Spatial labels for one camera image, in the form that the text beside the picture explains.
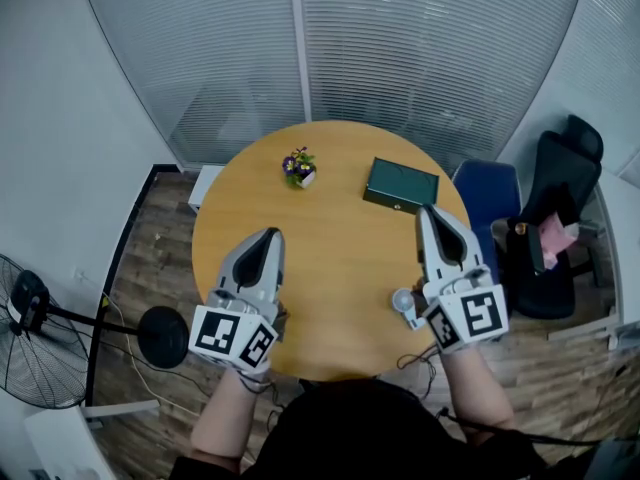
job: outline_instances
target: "pink bag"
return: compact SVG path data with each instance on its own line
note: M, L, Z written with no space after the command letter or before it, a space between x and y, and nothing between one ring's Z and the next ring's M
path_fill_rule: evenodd
M558 263L556 255L578 239L580 229L577 222L563 226L558 214L552 213L538 226L538 231L544 266L549 270Z

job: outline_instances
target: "person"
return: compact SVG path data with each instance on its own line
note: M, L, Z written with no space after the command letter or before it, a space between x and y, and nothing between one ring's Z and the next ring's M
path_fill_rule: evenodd
M328 382L289 404L243 476L338 474L519 479L544 461L516 430L513 408L478 348L442 354L456 416L503 431L462 427L466 443L444 430L409 391L375 379ZM260 378L228 369L191 435L171 479L239 474Z

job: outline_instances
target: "table top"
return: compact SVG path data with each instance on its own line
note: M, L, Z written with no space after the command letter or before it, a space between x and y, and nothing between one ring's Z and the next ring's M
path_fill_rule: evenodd
M605 209L616 283L616 309L622 324L640 321L640 189L602 171L598 181Z
M282 160L307 146L316 179L287 186ZM209 189L193 233L193 270L202 300L223 258L247 236L274 226L285 239L280 299L290 313L274 370L309 380L373 376L434 342L411 331L390 305L392 293L420 278L415 218L363 201L375 157L440 177L437 205L466 225L451 180L409 141L373 126L321 121L291 126L253 143Z

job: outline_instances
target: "wooden floor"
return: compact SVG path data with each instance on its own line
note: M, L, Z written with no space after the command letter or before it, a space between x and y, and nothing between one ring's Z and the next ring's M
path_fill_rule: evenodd
M190 324L194 306L200 303L191 271L191 235L195 215L187 206L194 180L180 174L160 174L135 223L122 257L112 296L127 324L135 325L151 306L178 309ZM578 339L548 342L550 330L567 328L593 318L611 298L612 290L591 285L588 275L577 282L578 311L571 321L543 322L515 314L511 332L500 342L482 346L497 378L506 388L517 411L520 429L564 438L596 438L629 435L640 422L640 352L607 352L605 340ZM119 322L117 313L109 321ZM120 335L105 332L103 341L126 347ZM140 356L132 341L134 353ZM447 381L436 358L437 377L425 406L432 412L450 406ZM198 413L207 398L189 381L139 366L149 387L191 412ZM212 392L221 371L194 355L176 371L195 379ZM296 380L274 376L278 401L287 403L299 393ZM424 393L428 366L414 364L385 373L382 378L417 394ZM249 442L245 466L256 457L268 434L274 408L273 393L262 395ZM122 352L101 346L96 372L96 405L152 398ZM110 420L96 439L114 471L121 478L168 478L176 457L188 451L196 417L167 403L160 414ZM460 432L447 425L454 435ZM540 446L542 456L554 462L571 453L570 447Z

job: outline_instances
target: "fan base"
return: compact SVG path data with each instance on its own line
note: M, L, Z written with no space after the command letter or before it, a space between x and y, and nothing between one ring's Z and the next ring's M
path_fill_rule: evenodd
M148 309L138 323L138 346L144 358L156 368L178 366L189 349L189 328L175 309Z

